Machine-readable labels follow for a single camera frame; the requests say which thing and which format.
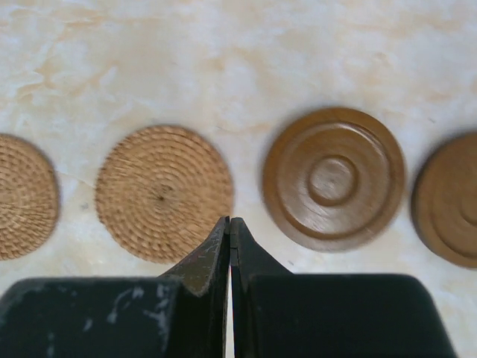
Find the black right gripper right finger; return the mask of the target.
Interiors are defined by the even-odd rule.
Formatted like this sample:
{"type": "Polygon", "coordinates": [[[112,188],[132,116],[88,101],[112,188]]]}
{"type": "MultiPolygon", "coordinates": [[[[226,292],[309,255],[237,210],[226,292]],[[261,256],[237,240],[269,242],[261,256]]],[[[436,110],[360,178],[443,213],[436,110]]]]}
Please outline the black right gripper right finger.
{"type": "Polygon", "coordinates": [[[230,223],[237,357],[453,357],[431,295],[404,274],[294,274],[230,223]]]}

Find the light woven rattan coaster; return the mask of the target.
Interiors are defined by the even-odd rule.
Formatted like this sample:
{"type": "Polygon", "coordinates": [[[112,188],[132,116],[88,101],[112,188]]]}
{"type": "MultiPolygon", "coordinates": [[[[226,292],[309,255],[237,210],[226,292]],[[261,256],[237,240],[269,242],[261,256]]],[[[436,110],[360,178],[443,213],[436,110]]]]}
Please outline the light woven rattan coaster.
{"type": "Polygon", "coordinates": [[[23,257],[47,242],[60,212],[54,167],[41,150],[1,135],[1,259],[23,257]]]}

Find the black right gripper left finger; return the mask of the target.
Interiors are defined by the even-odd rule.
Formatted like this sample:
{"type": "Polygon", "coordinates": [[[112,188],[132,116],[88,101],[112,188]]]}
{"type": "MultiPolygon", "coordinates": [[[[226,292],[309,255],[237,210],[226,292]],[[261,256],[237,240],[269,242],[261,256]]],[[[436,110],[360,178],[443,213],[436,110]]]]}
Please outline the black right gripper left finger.
{"type": "Polygon", "coordinates": [[[157,277],[35,277],[1,297],[3,357],[223,357],[230,220],[157,277]]]}

